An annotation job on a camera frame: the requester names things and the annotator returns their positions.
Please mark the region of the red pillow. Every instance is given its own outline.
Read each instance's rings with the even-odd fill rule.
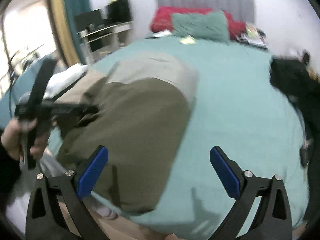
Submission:
[[[222,10],[228,20],[228,29],[230,34],[230,39],[236,41],[236,35],[240,35],[246,31],[246,24],[244,22],[236,22],[233,19],[231,13]]]
[[[173,13],[199,13],[207,14],[212,12],[211,8],[185,8],[185,7],[166,7],[161,6],[157,11],[151,23],[151,31],[154,33],[164,31],[165,29],[173,31],[171,14]]]

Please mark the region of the teal curtain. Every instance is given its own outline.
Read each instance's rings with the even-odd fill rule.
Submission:
[[[89,0],[64,0],[65,13],[72,37],[73,44],[82,64],[85,64],[84,55],[80,48],[80,39],[76,30],[75,16],[84,12],[90,12],[91,6]]]

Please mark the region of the black sleeve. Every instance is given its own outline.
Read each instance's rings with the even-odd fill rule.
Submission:
[[[10,158],[0,140],[0,193],[9,193],[20,174],[19,161]]]

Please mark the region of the green pillow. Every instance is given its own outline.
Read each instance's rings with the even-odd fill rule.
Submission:
[[[175,36],[190,35],[193,38],[230,43],[228,20],[222,11],[206,15],[173,13],[171,19]]]

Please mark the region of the blue rubber tip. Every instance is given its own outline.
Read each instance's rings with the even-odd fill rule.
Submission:
[[[106,147],[100,147],[98,149],[96,157],[85,169],[81,178],[78,180],[77,195],[80,200],[90,195],[94,185],[108,162],[108,149]]]
[[[229,197],[240,198],[240,182],[224,158],[214,147],[210,151],[210,162]]]

